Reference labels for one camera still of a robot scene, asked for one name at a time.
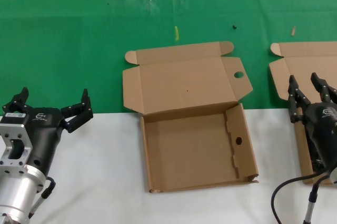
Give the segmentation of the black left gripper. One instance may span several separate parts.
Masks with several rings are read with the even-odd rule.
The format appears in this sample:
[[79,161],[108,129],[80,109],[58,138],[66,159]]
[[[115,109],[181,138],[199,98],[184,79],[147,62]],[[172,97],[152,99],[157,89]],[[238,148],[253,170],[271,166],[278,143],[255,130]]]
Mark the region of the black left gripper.
[[32,108],[26,104],[28,97],[28,88],[23,87],[19,94],[15,94],[11,101],[3,105],[4,123],[24,125],[32,144],[26,164],[39,169],[44,176],[47,176],[63,128],[72,133],[93,118],[91,100],[88,90],[84,89],[80,103],[60,110]]

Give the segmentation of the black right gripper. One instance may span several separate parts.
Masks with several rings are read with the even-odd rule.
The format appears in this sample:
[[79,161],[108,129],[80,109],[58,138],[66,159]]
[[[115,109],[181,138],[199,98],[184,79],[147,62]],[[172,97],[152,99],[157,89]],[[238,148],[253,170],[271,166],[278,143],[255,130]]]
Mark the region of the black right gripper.
[[336,89],[314,72],[311,82],[320,95],[321,103],[313,103],[299,89],[290,75],[288,105],[291,123],[303,122],[310,140],[329,172],[336,168]]

